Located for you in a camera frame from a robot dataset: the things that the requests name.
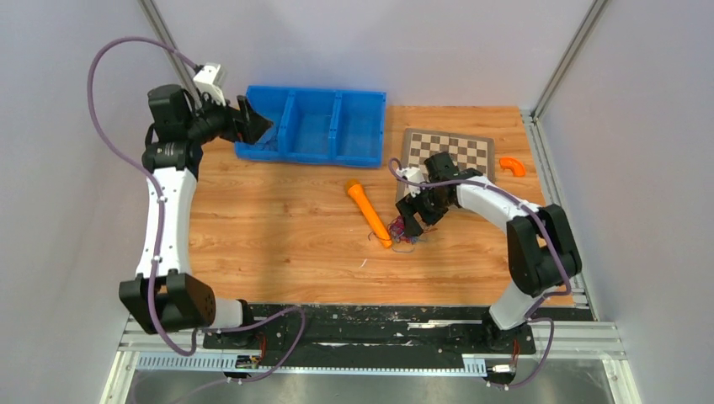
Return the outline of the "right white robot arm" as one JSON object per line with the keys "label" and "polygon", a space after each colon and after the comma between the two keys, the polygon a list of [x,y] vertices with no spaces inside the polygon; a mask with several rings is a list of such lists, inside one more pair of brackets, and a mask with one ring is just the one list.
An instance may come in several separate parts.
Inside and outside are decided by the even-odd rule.
{"label": "right white robot arm", "polygon": [[396,158],[387,166],[408,189],[396,203],[406,238],[421,237],[453,208],[482,217],[506,236],[510,282],[480,330],[486,348],[504,350],[514,341],[514,328],[545,300],[571,293],[583,261],[560,205],[516,197],[474,168],[458,169],[447,152],[428,157],[424,170],[404,167]]}

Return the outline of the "right aluminium frame post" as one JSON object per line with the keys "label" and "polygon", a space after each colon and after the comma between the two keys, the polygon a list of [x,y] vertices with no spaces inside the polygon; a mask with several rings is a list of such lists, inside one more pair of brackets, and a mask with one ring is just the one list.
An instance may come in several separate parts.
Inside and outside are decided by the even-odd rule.
{"label": "right aluminium frame post", "polygon": [[580,51],[583,49],[586,41],[609,4],[609,0],[594,0],[590,3],[583,20],[577,27],[575,34],[569,41],[560,61],[557,63],[554,72],[547,81],[541,96],[538,98],[535,107],[532,109],[531,118],[534,121],[541,119],[548,110],[557,90],[562,85],[562,81],[568,74],[572,64],[576,61]]}

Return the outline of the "blue three-compartment bin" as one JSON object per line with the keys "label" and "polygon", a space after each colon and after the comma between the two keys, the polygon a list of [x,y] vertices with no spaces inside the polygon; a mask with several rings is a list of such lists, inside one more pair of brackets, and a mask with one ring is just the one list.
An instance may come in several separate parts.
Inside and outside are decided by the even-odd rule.
{"label": "blue three-compartment bin", "polygon": [[274,126],[254,145],[237,143],[238,158],[357,168],[382,164],[385,92],[250,86],[247,97]]}

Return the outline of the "orange curved plastic piece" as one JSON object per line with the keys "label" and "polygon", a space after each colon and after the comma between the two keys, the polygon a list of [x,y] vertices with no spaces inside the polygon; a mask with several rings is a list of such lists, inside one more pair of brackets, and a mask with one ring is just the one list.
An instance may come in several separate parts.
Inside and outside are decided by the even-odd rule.
{"label": "orange curved plastic piece", "polygon": [[514,157],[500,157],[499,166],[504,171],[509,171],[516,178],[522,178],[527,174],[524,163]]}

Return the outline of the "left aluminium frame post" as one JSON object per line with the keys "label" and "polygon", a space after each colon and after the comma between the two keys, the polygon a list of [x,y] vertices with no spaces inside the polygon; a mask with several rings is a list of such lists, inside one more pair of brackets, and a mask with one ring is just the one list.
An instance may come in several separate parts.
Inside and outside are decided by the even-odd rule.
{"label": "left aluminium frame post", "polygon": [[[157,3],[154,0],[137,0],[137,3],[140,6],[141,11],[144,13],[148,25],[156,39],[159,42],[177,50],[178,46],[173,39]],[[168,50],[166,50],[165,53],[169,60],[169,64],[173,68],[178,84],[180,84],[184,90],[188,91],[191,99],[193,100],[194,108],[198,109],[200,107],[200,97],[192,81],[194,75],[193,68],[186,65],[184,61],[175,53]]]}

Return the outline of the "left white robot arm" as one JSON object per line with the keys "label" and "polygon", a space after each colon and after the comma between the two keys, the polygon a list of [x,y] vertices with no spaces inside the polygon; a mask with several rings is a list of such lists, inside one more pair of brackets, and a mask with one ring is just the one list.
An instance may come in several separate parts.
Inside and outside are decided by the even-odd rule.
{"label": "left white robot arm", "polygon": [[148,334],[191,328],[226,328],[236,348],[248,348],[257,325],[244,317],[243,300],[216,297],[193,276],[189,263],[189,218],[204,144],[220,137],[253,145],[272,121],[257,113],[244,95],[237,106],[202,93],[200,106],[178,84],[147,94],[153,122],[145,137],[141,168],[148,172],[149,210],[144,251],[136,276],[119,286],[119,298]]}

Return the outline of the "aluminium frame post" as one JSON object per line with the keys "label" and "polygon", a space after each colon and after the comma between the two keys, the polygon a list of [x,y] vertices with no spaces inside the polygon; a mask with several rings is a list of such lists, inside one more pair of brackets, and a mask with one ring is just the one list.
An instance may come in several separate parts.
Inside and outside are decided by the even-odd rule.
{"label": "aluminium frame post", "polygon": [[562,85],[562,81],[568,74],[572,64],[576,61],[580,51],[583,49],[586,41],[609,4],[609,0],[594,0],[590,3],[583,20],[577,27],[575,34],[569,41],[560,61],[557,63],[554,72],[547,81],[541,96],[538,98],[535,107],[532,109],[531,118],[534,121],[541,119],[548,110],[557,90]]}
{"label": "aluminium frame post", "polygon": [[[140,6],[141,11],[144,13],[148,25],[156,39],[159,42],[177,50],[178,46],[173,39],[157,3],[154,0],[137,0],[137,3]],[[198,109],[200,107],[200,97],[192,81],[194,75],[193,68],[186,65],[184,61],[175,53],[168,50],[166,50],[165,53],[169,60],[169,64],[173,68],[178,84],[180,84],[184,90],[188,91],[191,99],[193,100],[194,108]]]}

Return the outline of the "wooden chessboard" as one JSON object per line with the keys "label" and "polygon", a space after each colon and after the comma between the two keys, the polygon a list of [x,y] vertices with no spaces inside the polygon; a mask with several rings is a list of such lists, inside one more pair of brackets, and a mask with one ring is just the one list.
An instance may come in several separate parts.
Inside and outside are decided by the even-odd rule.
{"label": "wooden chessboard", "polygon": [[495,140],[490,137],[407,128],[400,161],[404,167],[417,167],[426,173],[425,160],[442,151],[449,152],[459,170],[475,168],[496,182]]}

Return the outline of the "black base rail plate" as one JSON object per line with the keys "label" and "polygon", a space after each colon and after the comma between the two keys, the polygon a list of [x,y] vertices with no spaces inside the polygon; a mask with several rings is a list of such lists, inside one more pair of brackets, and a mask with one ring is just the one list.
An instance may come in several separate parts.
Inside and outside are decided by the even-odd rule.
{"label": "black base rail plate", "polygon": [[256,349],[275,365],[370,369],[457,369],[465,354],[536,350],[530,327],[500,331],[485,306],[305,305],[254,330],[206,335],[202,348]]}

